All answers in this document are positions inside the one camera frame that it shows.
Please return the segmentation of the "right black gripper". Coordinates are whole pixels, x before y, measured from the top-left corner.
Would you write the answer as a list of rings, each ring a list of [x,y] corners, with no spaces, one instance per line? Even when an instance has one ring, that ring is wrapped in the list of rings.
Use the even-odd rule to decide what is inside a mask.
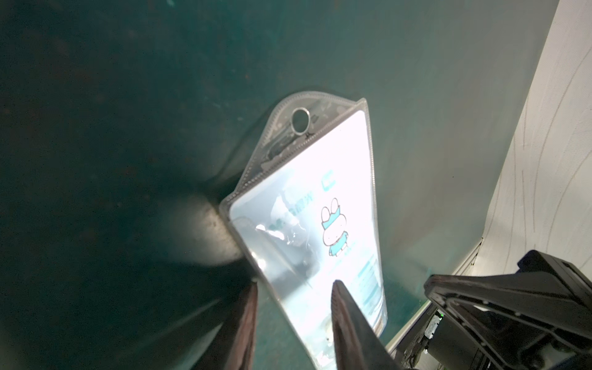
[[[589,369],[591,281],[572,263],[528,251],[514,274],[433,275],[427,308],[393,347],[403,369],[423,352],[445,369]]]

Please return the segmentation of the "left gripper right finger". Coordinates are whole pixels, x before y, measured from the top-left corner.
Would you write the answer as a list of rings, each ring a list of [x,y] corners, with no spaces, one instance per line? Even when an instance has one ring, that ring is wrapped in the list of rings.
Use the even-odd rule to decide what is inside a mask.
[[[331,290],[331,320],[337,369],[402,369],[340,280],[333,283]]]

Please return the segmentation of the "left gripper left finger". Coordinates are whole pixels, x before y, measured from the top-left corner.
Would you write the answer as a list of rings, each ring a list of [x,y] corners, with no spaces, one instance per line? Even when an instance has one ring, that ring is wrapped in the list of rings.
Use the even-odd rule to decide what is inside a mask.
[[[227,320],[192,369],[248,370],[253,368],[258,288],[249,283]]]

